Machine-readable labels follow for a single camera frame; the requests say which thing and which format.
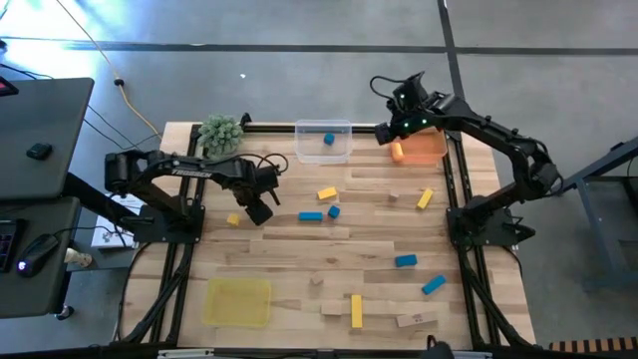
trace clear plastic container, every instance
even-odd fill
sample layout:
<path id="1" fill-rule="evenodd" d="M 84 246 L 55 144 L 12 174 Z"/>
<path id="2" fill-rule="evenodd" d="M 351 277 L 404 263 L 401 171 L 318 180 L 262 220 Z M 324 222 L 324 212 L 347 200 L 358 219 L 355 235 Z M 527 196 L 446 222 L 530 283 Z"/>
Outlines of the clear plastic container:
<path id="1" fill-rule="evenodd" d="M 404 140 L 396 139 L 395 142 L 401 144 L 404 155 L 401 163 L 406 165 L 433 165 L 448 152 L 446 134 L 435 128 L 422 130 Z"/>
<path id="2" fill-rule="evenodd" d="M 326 145 L 324 137 L 334 135 Z M 299 120 L 295 123 L 295 152 L 302 164 L 345 164 L 352 153 L 352 124 L 347 120 Z"/>

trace yellow plastic bin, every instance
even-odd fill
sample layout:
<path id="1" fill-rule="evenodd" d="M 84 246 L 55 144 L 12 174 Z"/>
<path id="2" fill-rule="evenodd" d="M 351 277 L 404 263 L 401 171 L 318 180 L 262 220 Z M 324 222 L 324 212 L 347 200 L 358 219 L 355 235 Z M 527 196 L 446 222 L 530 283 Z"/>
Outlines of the yellow plastic bin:
<path id="1" fill-rule="evenodd" d="M 270 316 L 270 281 L 212 278 L 201 321 L 206 325 L 263 327 Z"/>

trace concrete floor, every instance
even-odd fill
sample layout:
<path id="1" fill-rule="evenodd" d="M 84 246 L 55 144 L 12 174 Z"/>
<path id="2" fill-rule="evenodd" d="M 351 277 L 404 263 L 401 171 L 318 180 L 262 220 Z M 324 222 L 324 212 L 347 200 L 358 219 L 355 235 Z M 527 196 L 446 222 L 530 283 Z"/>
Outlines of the concrete floor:
<path id="1" fill-rule="evenodd" d="M 97 40 L 174 44 L 445 45 L 436 0 L 78 0 L 64 1 Z M 457 46 L 636 48 L 638 3 L 626 0 L 448 0 Z M 13 1 L 0 38 L 85 40 L 53 1 Z M 133 141 L 151 133 L 122 102 L 95 51 L 65 50 L 56 41 L 7 40 L 4 63 L 54 77 L 92 77 L 92 106 Z M 158 128 L 199 121 L 209 113 L 256 121 L 388 120 L 384 102 L 368 89 L 374 75 L 407 77 L 427 71 L 427 89 L 451 91 L 446 54 L 299 52 L 108 53 L 133 103 Z M 620 56 L 459 56 L 466 96 L 522 134 L 543 140 L 569 176 L 616 143 L 638 135 L 638 63 Z M 19 75 L 0 70 L 0 76 Z M 126 143 L 96 122 L 87 120 Z M 148 142 L 145 149 L 156 148 Z M 116 151 L 83 127 L 72 171 L 103 188 L 101 158 Z M 503 183 L 510 165 L 496 156 Z M 575 192 L 517 206 L 537 230 L 520 247 L 525 291 L 539 344 L 632 336 L 638 292 L 586 293 L 580 282 L 599 260 Z M 74 274 L 67 302 L 72 320 L 52 317 L 0 321 L 0 352 L 106 344 L 113 333 L 123 272 Z"/>

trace black desk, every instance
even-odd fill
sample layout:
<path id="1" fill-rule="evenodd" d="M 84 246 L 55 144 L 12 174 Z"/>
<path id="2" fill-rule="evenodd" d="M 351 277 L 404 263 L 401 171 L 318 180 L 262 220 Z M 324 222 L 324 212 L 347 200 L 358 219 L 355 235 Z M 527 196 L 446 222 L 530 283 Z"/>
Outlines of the black desk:
<path id="1" fill-rule="evenodd" d="M 93 79 L 29 80 L 12 84 L 20 93 L 0 97 L 0 164 L 4 174 L 0 176 L 0 201 L 74 196 L 83 207 L 111 220 L 113 215 L 135 216 L 68 173 L 93 91 Z M 53 145 L 53 152 L 46 160 L 36 161 L 26 156 L 27 150 L 36 143 Z"/>
<path id="2" fill-rule="evenodd" d="M 65 285 L 69 284 L 64 256 L 73 232 L 69 230 L 58 234 L 61 239 L 60 245 L 47 260 L 42 271 L 31 278 L 17 274 L 16 257 L 40 234 L 54 233 L 63 228 L 73 227 L 79 209 L 80 202 L 72 197 L 31 204 L 0 205 L 0 217 L 24 218 L 28 221 L 15 248 L 17 250 L 14 251 L 11 270 L 0 273 L 0 288 L 2 288 L 0 318 L 44 315 L 59 313 L 62 310 L 66 294 Z"/>
<path id="3" fill-rule="evenodd" d="M 40 234 L 76 226 L 80 205 L 110 221 L 136 216 L 68 173 L 94 81 L 85 78 L 12 84 L 20 93 L 0 97 L 0 217 L 29 220 L 16 255 Z M 36 143 L 53 146 L 44 161 L 26 156 Z M 24 209 L 3 214 L 15 207 Z M 0 318 L 60 313 L 71 277 L 64 255 L 73 233 L 65 231 L 59 236 L 62 245 L 35 277 L 26 279 L 14 270 L 0 275 Z"/>

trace small plant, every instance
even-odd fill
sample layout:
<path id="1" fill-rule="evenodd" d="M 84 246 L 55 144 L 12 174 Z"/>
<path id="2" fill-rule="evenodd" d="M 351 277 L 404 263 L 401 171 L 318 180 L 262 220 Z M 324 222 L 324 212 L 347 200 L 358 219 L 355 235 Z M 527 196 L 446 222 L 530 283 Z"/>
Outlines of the small plant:
<path id="1" fill-rule="evenodd" d="M 206 156 L 219 159 L 237 151 L 243 130 L 232 116 L 210 115 L 199 133 L 199 142 L 207 149 Z"/>

